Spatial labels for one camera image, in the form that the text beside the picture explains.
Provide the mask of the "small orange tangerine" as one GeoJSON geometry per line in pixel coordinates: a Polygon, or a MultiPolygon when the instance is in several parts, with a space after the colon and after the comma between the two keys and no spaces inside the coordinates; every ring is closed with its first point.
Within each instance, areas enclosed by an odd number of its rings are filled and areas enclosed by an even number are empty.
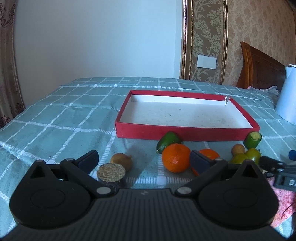
{"type": "Polygon", "coordinates": [[[192,150],[190,153],[190,166],[193,173],[199,176],[215,164],[214,160],[219,157],[220,155],[212,149],[192,150]],[[211,161],[206,161],[204,158],[201,158],[198,153],[209,158],[211,161]]]}

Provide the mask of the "dark sugarcane piece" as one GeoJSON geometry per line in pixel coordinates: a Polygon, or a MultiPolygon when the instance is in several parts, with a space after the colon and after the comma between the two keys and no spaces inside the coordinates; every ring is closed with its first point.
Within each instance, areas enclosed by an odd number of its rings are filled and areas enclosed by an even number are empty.
{"type": "Polygon", "coordinates": [[[117,163],[103,164],[97,170],[98,181],[114,192],[118,192],[119,189],[125,186],[125,174],[124,166],[117,163]]]}

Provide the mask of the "green tomato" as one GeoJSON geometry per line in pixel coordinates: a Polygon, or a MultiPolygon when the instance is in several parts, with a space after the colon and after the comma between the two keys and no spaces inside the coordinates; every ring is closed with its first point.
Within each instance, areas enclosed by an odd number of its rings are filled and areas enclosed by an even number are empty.
{"type": "Polygon", "coordinates": [[[251,148],[245,152],[245,155],[248,157],[248,159],[254,161],[255,164],[259,165],[259,160],[261,157],[261,153],[259,150],[251,148]]]}
{"type": "Polygon", "coordinates": [[[248,160],[246,154],[236,154],[230,161],[230,164],[242,164],[243,161],[248,160]]]}

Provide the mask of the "brown longan fruit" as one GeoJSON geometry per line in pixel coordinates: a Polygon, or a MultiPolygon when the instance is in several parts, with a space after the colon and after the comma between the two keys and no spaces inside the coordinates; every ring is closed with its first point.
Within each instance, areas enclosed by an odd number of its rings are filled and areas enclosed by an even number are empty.
{"type": "Polygon", "coordinates": [[[125,168],[126,172],[132,168],[131,156],[127,156],[126,154],[123,154],[123,153],[114,154],[111,157],[110,162],[122,165],[125,168]]]}

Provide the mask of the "green cucumber piece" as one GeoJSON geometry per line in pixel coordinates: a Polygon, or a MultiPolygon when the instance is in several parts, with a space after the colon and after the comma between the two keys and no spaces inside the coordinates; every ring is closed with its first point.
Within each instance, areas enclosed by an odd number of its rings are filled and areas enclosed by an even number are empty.
{"type": "Polygon", "coordinates": [[[245,140],[243,145],[246,149],[255,149],[262,140],[262,135],[259,132],[250,132],[245,140]]]}

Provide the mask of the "pink cloth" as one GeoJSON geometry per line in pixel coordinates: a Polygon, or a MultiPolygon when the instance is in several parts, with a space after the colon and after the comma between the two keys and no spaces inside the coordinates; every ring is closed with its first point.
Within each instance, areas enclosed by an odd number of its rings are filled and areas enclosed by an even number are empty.
{"type": "Polygon", "coordinates": [[[271,177],[267,171],[262,171],[264,176],[267,178],[267,181],[271,185],[274,193],[276,194],[279,202],[278,211],[275,215],[275,218],[271,224],[273,228],[278,227],[284,221],[287,221],[295,213],[295,192],[275,188],[273,186],[274,177],[271,177]]]}

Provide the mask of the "large orange tangerine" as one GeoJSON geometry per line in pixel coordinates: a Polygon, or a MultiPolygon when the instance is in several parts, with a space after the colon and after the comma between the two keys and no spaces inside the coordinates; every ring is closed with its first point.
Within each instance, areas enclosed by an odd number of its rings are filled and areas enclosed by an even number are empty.
{"type": "Polygon", "coordinates": [[[172,173],[182,173],[190,166],[191,150],[183,144],[171,144],[162,152],[164,167],[172,173]]]}

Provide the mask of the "small brown longan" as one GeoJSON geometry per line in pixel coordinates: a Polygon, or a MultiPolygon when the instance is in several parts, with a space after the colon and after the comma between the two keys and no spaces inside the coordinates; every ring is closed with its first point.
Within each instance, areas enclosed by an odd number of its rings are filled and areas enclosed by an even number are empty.
{"type": "Polygon", "coordinates": [[[236,144],[231,149],[232,156],[245,154],[245,152],[246,152],[245,147],[242,144],[236,144]]]}

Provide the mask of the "green avocado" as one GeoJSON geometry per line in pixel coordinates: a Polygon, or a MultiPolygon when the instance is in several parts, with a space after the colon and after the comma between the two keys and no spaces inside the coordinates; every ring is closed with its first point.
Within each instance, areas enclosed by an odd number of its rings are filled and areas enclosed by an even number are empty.
{"type": "Polygon", "coordinates": [[[174,132],[167,132],[157,143],[156,151],[161,154],[163,150],[172,144],[181,144],[181,138],[174,132]]]}

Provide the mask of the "teal checked bed sheet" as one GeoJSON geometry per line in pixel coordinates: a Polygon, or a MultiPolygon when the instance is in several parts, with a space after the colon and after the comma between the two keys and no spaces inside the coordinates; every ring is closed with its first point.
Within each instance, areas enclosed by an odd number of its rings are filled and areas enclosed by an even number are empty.
{"type": "Polygon", "coordinates": [[[167,171],[156,152],[156,141],[118,138],[115,119],[131,90],[163,90],[222,94],[233,97],[260,125],[264,156],[288,162],[295,149],[295,126],[280,118],[276,97],[259,90],[175,78],[93,77],[57,88],[1,127],[1,236],[15,227],[9,200],[36,160],[56,164],[90,150],[104,164],[116,153],[132,157],[126,177],[132,188],[176,189],[194,177],[167,171]]]}

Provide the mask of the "white electric kettle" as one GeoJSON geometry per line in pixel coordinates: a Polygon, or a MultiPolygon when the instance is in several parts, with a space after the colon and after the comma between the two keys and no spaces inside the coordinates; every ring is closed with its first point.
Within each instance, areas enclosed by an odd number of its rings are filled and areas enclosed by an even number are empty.
{"type": "Polygon", "coordinates": [[[275,112],[284,120],[295,125],[296,122],[296,68],[294,64],[285,67],[286,79],[278,98],[275,112]]]}

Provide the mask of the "red shallow cardboard box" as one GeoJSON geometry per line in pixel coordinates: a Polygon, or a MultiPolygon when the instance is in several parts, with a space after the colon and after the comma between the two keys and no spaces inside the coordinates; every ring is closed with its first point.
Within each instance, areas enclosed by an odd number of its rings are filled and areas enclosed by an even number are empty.
{"type": "Polygon", "coordinates": [[[228,95],[131,90],[115,120],[119,138],[160,140],[174,132],[183,141],[241,141],[259,124],[228,95]]]}

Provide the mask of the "patterned curtain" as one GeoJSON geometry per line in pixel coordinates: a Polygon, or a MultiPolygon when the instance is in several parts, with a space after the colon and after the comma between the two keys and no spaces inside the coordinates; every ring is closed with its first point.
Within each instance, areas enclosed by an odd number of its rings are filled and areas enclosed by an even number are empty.
{"type": "Polygon", "coordinates": [[[14,50],[16,3],[1,1],[1,127],[25,109],[14,50]]]}

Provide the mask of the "wooden headboard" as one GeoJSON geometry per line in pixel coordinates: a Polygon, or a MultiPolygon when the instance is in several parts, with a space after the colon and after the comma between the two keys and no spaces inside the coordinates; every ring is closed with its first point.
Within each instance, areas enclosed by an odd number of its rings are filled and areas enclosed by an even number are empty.
{"type": "Polygon", "coordinates": [[[278,90],[282,90],[286,79],[285,66],[246,42],[241,42],[241,49],[243,68],[236,86],[243,89],[268,89],[277,86],[278,90]]]}

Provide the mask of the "white wall switch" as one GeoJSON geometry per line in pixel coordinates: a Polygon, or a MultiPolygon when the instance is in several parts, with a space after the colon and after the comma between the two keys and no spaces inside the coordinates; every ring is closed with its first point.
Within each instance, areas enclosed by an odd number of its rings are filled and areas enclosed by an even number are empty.
{"type": "Polygon", "coordinates": [[[217,58],[209,57],[205,55],[198,55],[197,57],[197,67],[206,69],[216,69],[217,68],[217,58]]]}

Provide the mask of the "gold wall trim frame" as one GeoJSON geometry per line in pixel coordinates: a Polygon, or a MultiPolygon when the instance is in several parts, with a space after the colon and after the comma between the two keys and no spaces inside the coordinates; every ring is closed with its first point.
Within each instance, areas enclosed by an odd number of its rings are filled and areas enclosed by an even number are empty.
{"type": "Polygon", "coordinates": [[[227,1],[182,1],[180,78],[223,84],[227,59],[227,1]],[[216,68],[198,66],[198,56],[216,58],[216,68]]]}

